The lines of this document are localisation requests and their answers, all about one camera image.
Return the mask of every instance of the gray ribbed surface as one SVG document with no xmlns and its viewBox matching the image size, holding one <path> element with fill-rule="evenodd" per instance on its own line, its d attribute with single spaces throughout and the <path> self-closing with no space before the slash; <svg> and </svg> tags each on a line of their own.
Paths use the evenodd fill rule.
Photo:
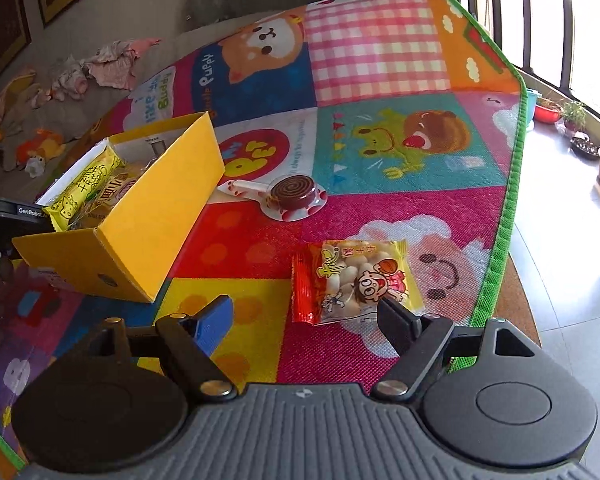
<svg viewBox="0 0 600 480">
<path fill-rule="evenodd" d="M 37 465 L 22 480 L 68 480 Z M 576 464 L 502 473 L 461 462 L 402 406 L 356 384 L 252 384 L 228 405 L 200 409 L 182 437 L 143 465 L 80 480 L 595 480 Z"/>
</svg>

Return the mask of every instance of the pink gingham pattern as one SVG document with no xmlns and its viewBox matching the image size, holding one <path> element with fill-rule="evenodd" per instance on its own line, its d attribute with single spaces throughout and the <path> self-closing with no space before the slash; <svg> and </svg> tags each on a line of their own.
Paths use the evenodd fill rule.
<svg viewBox="0 0 600 480">
<path fill-rule="evenodd" d="M 450 88 L 427 0 L 327 0 L 305 28 L 318 106 Z"/>
</svg>

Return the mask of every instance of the colorful play mat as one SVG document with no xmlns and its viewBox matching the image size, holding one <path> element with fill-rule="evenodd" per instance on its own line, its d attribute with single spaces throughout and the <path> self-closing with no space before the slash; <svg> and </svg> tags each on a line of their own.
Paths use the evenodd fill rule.
<svg viewBox="0 0 600 480">
<path fill-rule="evenodd" d="M 406 239 L 413 310 L 482 325 L 506 263 L 525 109 L 520 75 L 455 0 L 317 2 L 165 68 L 99 121 L 64 168 L 105 136 L 208 110 L 226 165 L 220 184 L 304 173 L 328 202 L 277 222 L 255 202 L 213 195 L 155 303 L 59 291 L 33 322 L 30 312 L 11 319 L 0 347 L 0 433 L 18 449 L 14 399 L 95 323 L 151 324 L 219 294 L 234 300 L 235 316 L 213 359 L 238 386 L 369 388 L 396 359 L 375 320 L 290 321 L 291 254 L 302 242 Z M 42 280 L 18 266 L 11 306 Z"/>
</svg>

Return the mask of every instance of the metal bolt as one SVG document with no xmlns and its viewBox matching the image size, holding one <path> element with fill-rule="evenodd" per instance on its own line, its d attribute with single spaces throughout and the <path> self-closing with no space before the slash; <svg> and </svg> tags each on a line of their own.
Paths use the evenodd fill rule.
<svg viewBox="0 0 600 480">
<path fill-rule="evenodd" d="M 231 383 L 227 381 L 205 381 L 200 384 L 200 391 L 209 397 L 224 397 L 233 391 Z"/>
<path fill-rule="evenodd" d="M 400 381 L 380 381 L 376 384 L 376 392 L 387 397 L 400 397 L 409 391 L 409 387 Z"/>
</svg>

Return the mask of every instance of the plastic wrapper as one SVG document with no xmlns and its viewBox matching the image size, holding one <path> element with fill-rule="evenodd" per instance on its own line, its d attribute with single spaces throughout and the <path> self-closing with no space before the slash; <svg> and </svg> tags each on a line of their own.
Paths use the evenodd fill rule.
<svg viewBox="0 0 600 480">
<path fill-rule="evenodd" d="M 305 245 L 292 260 L 293 320 L 321 324 L 375 315 L 383 296 L 408 308 L 406 251 L 404 240 Z"/>
<path fill-rule="evenodd" d="M 97 227 L 138 181 L 148 166 L 146 164 L 129 164 L 124 168 L 114 170 L 99 192 L 95 196 L 87 198 L 72 222 L 71 229 Z"/>
<path fill-rule="evenodd" d="M 58 232 L 67 231 L 71 219 L 87 198 L 103 186 L 113 170 L 123 165 L 124 162 L 110 146 L 94 158 L 52 205 L 42 208 L 51 218 L 54 229 Z"/>
</svg>

